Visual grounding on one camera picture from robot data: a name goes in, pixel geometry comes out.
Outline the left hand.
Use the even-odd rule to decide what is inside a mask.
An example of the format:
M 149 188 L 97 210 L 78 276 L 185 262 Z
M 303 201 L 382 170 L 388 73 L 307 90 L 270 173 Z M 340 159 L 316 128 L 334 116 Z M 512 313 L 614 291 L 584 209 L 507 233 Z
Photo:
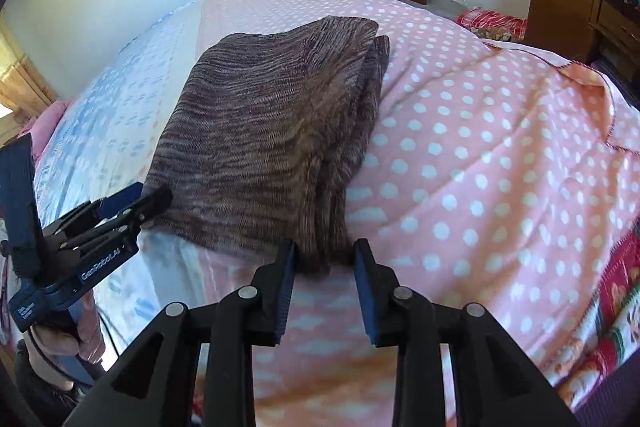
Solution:
M 105 351 L 93 293 L 89 291 L 82 297 L 81 302 L 82 313 L 77 323 L 79 339 L 38 324 L 32 326 L 29 333 L 24 335 L 29 364 L 36 375 L 47 384 L 62 391 L 70 391 L 74 387 L 74 383 L 52 369 L 47 363 L 48 360 L 54 362 L 56 357 L 79 355 L 83 360 L 96 364 L 101 361 Z

